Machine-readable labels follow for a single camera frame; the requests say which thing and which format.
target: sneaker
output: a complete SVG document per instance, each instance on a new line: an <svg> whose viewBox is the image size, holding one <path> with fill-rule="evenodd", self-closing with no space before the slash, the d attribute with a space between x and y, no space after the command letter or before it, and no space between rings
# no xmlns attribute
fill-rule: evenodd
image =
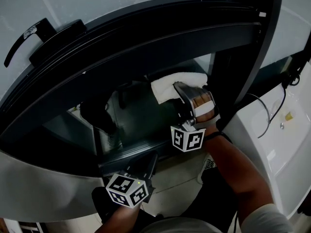
<svg viewBox="0 0 311 233"><path fill-rule="evenodd" d="M201 169L201 172L198 175L197 181L199 184L203 184L202 181L202 174L205 170L216 167L216 163L214 162L213 158L210 156L210 154L207 154L204 158L203 167Z"/></svg>

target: gray sleeve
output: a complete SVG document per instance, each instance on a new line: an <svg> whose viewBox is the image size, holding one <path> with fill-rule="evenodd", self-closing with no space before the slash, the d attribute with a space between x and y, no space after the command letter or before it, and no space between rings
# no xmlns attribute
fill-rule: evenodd
<svg viewBox="0 0 311 233"><path fill-rule="evenodd" d="M293 227L274 204L266 204L252 212L241 226L242 233L293 233Z"/></svg>

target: white cloth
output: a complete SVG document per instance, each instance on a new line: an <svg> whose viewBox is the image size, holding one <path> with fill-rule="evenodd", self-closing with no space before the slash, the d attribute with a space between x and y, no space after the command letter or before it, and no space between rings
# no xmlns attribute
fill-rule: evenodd
<svg viewBox="0 0 311 233"><path fill-rule="evenodd" d="M202 88L207 85L207 75L196 72L178 72L151 82L152 91L159 104L170 99L180 98L173 86L178 81L190 87Z"/></svg>

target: floor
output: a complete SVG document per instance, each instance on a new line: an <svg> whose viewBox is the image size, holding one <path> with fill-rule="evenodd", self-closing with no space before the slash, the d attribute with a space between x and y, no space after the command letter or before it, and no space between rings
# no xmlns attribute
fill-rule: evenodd
<svg viewBox="0 0 311 233"><path fill-rule="evenodd" d="M162 161L157 173L152 177L155 190L148 204L143 203L146 212L163 216L179 216L194 200L201 185L196 181L201 171L205 154L200 151L181 154ZM307 233L311 225L311 217L294 215L291 218L295 232ZM93 233L101 226L98 214L72 220L47 223L49 233ZM229 233L233 232L233 223Z"/></svg>

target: person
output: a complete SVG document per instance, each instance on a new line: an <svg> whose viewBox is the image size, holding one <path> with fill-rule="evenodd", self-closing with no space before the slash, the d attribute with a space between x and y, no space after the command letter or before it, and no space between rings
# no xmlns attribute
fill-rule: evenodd
<svg viewBox="0 0 311 233"><path fill-rule="evenodd" d="M206 94L194 107L208 102ZM197 117L208 121L214 112ZM205 136L217 132L208 127ZM270 188L253 163L224 136L203 143L209 154L202 175L203 186L190 207L179 217L162 219L120 206L95 233L221 233L228 232L237 212L242 233L290 233L293 228L274 205Z"/></svg>

